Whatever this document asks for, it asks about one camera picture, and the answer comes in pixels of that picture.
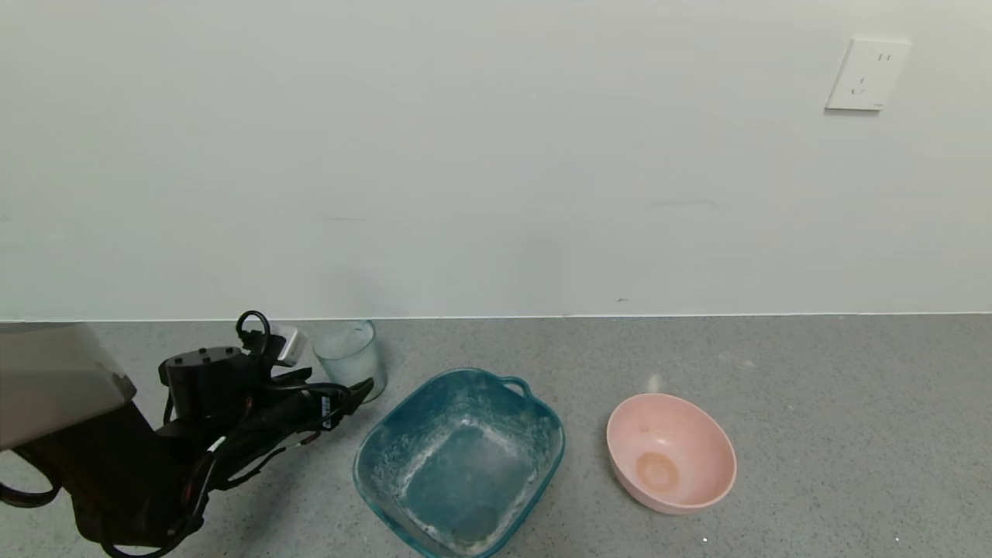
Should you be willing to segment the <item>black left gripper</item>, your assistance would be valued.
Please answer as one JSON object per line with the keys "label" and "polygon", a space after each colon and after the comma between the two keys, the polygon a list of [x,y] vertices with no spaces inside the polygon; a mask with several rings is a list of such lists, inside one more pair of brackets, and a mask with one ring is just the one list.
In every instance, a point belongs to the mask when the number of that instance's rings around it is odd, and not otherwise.
{"label": "black left gripper", "polygon": [[329,429],[340,414],[357,412],[374,389],[374,379],[366,378],[341,390],[297,390],[269,411],[268,421],[287,434],[319,433]]}

